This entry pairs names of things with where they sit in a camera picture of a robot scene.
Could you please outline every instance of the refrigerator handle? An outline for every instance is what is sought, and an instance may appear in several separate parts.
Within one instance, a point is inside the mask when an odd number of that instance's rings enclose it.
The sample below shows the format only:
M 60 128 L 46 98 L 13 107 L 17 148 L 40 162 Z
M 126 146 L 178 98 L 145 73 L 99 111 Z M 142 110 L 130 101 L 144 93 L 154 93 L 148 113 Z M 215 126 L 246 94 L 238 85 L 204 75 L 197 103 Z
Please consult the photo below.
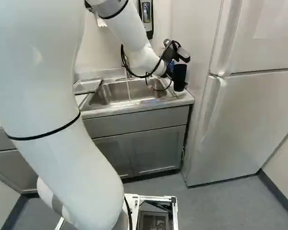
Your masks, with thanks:
M 213 109 L 212 109 L 212 113 L 211 113 L 211 117 L 210 117 L 209 123 L 207 125 L 207 130 L 203 134 L 202 143 L 206 139 L 209 138 L 209 136 L 211 135 L 213 129 L 215 128 L 216 121 L 217 121 L 217 119 L 219 117 L 220 109 L 222 107 L 223 99 L 224 99 L 224 95 L 225 95 L 225 91 L 226 91 L 226 82 L 225 82 L 225 80 L 223 78 L 220 78 L 220 77 L 215 77 L 215 79 L 217 80 L 218 88 L 213 90 L 213 91 L 217 91 L 217 94 L 216 94 L 216 98 L 215 98 L 215 103 L 212 105 Z

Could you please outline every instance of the refrigerator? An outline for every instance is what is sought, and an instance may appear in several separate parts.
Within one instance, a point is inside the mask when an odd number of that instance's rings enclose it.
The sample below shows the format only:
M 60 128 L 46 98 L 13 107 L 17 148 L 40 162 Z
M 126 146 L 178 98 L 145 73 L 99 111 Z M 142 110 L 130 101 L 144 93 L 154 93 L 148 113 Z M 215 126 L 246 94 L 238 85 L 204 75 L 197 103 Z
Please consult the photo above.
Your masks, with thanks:
M 195 107 L 182 166 L 188 186 L 255 174 L 288 133 L 288 0 L 210 4 L 210 21 L 201 27 L 215 35 L 208 74 L 202 91 L 190 89 Z M 202 55 L 192 51 L 192 58 Z

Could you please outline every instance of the sink basin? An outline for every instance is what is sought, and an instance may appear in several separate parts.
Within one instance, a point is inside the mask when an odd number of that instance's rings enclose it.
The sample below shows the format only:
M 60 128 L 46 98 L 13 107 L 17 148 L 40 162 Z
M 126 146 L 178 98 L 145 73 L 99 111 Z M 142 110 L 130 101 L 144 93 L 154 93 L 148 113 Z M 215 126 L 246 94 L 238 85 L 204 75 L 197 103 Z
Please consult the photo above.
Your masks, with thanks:
M 148 79 L 147 84 L 154 89 L 163 90 L 165 87 L 160 79 Z M 176 95 L 170 90 L 154 91 L 145 83 L 145 79 L 127 80 L 101 85 L 83 105 L 82 110 L 96 108 L 118 107 L 147 102 L 159 102 L 175 99 Z

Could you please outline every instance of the black cable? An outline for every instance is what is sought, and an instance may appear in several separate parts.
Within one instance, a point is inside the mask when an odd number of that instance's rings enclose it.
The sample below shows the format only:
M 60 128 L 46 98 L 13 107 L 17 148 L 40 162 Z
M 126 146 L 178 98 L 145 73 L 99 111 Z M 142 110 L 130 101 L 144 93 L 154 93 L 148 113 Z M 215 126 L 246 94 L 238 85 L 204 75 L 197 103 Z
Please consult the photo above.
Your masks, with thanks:
M 155 68 L 154 68 L 150 73 L 147 73 L 147 72 L 146 72 L 146 74 L 143 75 L 143 76 L 138 76 L 138 75 L 134 74 L 134 73 L 131 71 L 131 69 L 128 67 L 128 65 L 127 65 L 127 63 L 126 63 L 125 52 L 124 52 L 124 45 L 123 45 L 123 44 L 121 44 L 121 46 L 120 46 L 120 57 L 121 57 L 121 61 L 122 61 L 125 69 L 128 71 L 129 74 L 131 74 L 131 75 L 133 75 L 133 76 L 135 76 L 135 77 L 137 77 L 137 78 L 145 78 L 145 83 L 146 83 L 146 85 L 147 85 L 149 88 L 151 88 L 151 89 L 154 90 L 154 91 L 159 91 L 159 92 L 165 91 L 165 90 L 167 90 L 167 89 L 171 86 L 171 84 L 172 84 L 172 78 L 171 78 L 171 77 L 168 76 L 168 78 L 170 79 L 170 83 L 169 83 L 169 85 L 168 85 L 165 89 L 163 89 L 163 90 L 157 90 L 157 89 L 154 89 L 152 86 L 148 85 L 148 83 L 147 83 L 147 78 L 150 77 L 150 76 L 152 76 L 153 73 L 157 70 L 157 68 L 159 67 L 159 65 L 160 65 L 160 63 L 161 63 L 161 61 L 162 61 L 162 57 L 164 56 L 165 52 L 166 52 L 167 49 L 170 47 L 170 45 L 173 45 L 174 49 L 177 51 L 177 47 L 175 46 L 175 44 L 177 44 L 178 47 L 181 47 L 181 45 L 180 45 L 179 42 L 172 40 L 172 41 L 170 42 L 170 44 L 169 44 L 169 45 L 165 48 L 165 50 L 162 52 L 162 55 L 160 56 L 160 59 L 159 59 L 159 61 L 157 62 Z
M 155 89 L 154 87 L 152 87 L 151 85 L 148 85 L 148 83 L 147 83 L 147 78 L 145 78 L 145 83 L 146 83 L 146 85 L 147 85 L 149 88 L 151 88 L 153 91 L 162 92 L 162 91 L 167 90 L 167 89 L 171 86 L 171 84 L 172 84 L 172 78 L 170 78 L 169 76 L 168 76 L 168 78 L 169 78 L 169 80 L 170 80 L 170 83 L 168 84 L 168 86 L 167 86 L 165 89 L 162 89 L 162 90 L 157 90 L 157 89 Z
M 128 212 L 129 230 L 132 230 L 132 216 L 131 216 L 131 211 L 130 211 L 129 204 L 128 204 L 127 199 L 126 199 L 125 196 L 124 196 L 124 200 L 125 200 L 126 207 L 127 207 L 127 212 Z
M 150 76 L 153 75 L 153 73 L 154 73 L 154 72 L 157 70 L 157 68 L 159 67 L 159 65 L 160 65 L 160 63 L 161 63 L 161 61 L 162 61 L 163 55 L 165 54 L 165 52 L 167 51 L 167 49 L 170 47 L 171 44 L 178 44 L 178 46 L 181 47 L 181 45 L 180 45 L 179 42 L 172 40 L 172 41 L 170 42 L 170 44 L 169 44 L 169 45 L 165 48 L 165 50 L 163 51 L 163 53 L 162 53 L 162 55 L 160 56 L 160 59 L 159 59 L 159 61 L 157 62 L 155 68 L 154 68 L 150 73 L 147 73 L 147 74 L 145 74 L 145 75 L 143 75 L 143 76 L 138 76 L 138 75 L 136 75 L 136 74 L 133 73 L 133 72 L 131 71 L 131 69 L 128 67 L 128 65 L 127 65 L 127 63 L 126 63 L 125 52 L 124 52 L 124 45 L 123 45 L 123 44 L 121 44 L 121 46 L 120 46 L 120 57 L 121 57 L 121 61 L 122 61 L 123 65 L 124 65 L 124 67 L 126 68 L 126 70 L 127 70 L 131 75 L 133 75 L 133 76 L 135 76 L 135 77 L 137 77 L 137 78 L 147 78 L 147 77 L 150 77 Z

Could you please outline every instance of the gray floor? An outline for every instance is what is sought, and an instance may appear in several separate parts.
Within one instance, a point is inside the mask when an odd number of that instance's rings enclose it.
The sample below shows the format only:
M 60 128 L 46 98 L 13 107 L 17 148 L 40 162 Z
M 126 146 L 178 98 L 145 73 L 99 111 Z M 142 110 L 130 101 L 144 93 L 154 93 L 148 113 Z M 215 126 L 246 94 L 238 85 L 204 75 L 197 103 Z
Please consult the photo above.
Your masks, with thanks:
M 256 176 L 187 189 L 176 174 L 124 187 L 126 193 L 177 196 L 180 230 L 288 230 L 288 213 Z M 58 220 L 40 199 L 31 199 L 13 230 L 54 230 Z

